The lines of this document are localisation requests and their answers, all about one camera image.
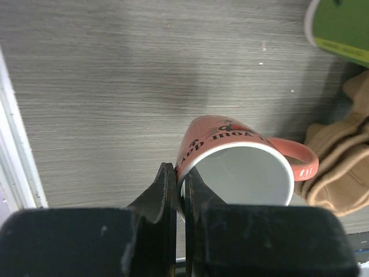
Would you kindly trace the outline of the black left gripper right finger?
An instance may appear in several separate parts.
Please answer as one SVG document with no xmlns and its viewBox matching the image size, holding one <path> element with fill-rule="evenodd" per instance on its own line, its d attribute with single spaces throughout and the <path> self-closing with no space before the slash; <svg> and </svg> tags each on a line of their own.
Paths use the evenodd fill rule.
<svg viewBox="0 0 369 277">
<path fill-rule="evenodd" d="M 186 275 L 228 276 L 230 230 L 226 203 L 203 181 L 197 170 L 185 179 Z"/>
</svg>

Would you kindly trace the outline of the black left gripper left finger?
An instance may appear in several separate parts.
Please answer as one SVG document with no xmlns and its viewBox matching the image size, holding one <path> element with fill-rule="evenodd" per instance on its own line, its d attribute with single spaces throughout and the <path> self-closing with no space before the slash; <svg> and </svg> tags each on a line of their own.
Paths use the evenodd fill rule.
<svg viewBox="0 0 369 277">
<path fill-rule="evenodd" d="M 127 276 L 174 276 L 176 263 L 176 176 L 162 163 L 152 184 L 127 209 L 135 216 L 134 239 L 123 257 Z"/>
</svg>

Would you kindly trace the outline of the small pink handled cup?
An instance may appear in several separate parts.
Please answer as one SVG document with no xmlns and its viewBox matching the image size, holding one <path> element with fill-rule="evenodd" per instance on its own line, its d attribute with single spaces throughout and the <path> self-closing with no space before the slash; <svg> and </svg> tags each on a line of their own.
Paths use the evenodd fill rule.
<svg viewBox="0 0 369 277">
<path fill-rule="evenodd" d="M 223 115 L 197 117 L 186 130 L 175 166 L 179 214 L 185 217 L 185 177 L 192 169 L 227 204 L 286 206 L 295 182 L 314 177 L 318 166 L 316 154 L 301 143 L 266 138 Z"/>
</svg>

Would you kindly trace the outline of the green paper cups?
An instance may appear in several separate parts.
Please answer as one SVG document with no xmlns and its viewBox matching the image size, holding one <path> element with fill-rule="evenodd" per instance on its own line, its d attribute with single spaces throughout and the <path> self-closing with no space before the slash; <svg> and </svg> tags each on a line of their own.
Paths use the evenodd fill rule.
<svg viewBox="0 0 369 277">
<path fill-rule="evenodd" d="M 368 0 L 311 1 L 304 34 L 317 48 L 368 67 Z"/>
</svg>

